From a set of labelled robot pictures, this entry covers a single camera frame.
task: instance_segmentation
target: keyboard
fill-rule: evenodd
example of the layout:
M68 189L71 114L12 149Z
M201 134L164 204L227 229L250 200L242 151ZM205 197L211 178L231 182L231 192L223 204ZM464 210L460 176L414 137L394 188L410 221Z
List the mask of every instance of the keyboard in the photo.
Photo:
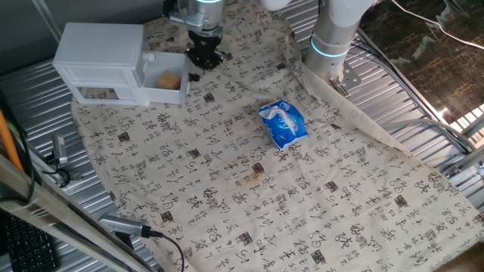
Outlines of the keyboard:
M13 215L3 215L2 220L13 272L52 272L58 269L52 237Z

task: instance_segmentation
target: sponge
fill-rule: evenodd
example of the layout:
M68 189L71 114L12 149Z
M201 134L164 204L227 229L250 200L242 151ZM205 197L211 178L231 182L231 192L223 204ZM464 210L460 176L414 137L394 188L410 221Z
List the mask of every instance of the sponge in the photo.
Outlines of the sponge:
M157 88L165 88L169 90L179 90L182 79L176 74L165 70L157 79Z

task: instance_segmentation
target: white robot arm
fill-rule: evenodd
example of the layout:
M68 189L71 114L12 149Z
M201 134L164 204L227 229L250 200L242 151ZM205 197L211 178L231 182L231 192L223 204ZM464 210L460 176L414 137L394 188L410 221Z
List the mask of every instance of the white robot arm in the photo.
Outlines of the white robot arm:
M166 0L163 6L164 14L173 23L184 24L189 28L190 38L195 46L188 49L188 56L200 68L212 69L222 62L222 55L216 50L216 46L220 44L224 32L219 21L225 13L226 1ZM260 0L260 3L269 11L276 11L290 1ZM375 1L322 1L304 63L324 81L342 79L343 61L355 37L361 16ZM188 12L182 13L182 8L186 8Z

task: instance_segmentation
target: blue package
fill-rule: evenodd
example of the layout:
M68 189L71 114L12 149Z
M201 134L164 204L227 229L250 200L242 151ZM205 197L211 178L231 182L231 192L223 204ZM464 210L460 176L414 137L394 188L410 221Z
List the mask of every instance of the blue package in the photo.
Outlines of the blue package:
M259 110L259 116L279 150L308 134L303 115L285 100L263 106Z

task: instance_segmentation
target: fabric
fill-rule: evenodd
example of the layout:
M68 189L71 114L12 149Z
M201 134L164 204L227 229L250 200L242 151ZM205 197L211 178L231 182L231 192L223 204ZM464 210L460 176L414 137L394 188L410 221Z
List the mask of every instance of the fabric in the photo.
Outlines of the fabric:
M228 6L224 24L246 4ZM153 50L189 42L165 19L145 30ZM199 72L183 108L73 100L120 211L176 240L191 272L425 271L471 247L484 233L478 211L308 71L291 33L280 12L252 6L223 37L224 63ZM257 112L280 99L309 134L278 151ZM181 269L171 243L144 241L166 271Z

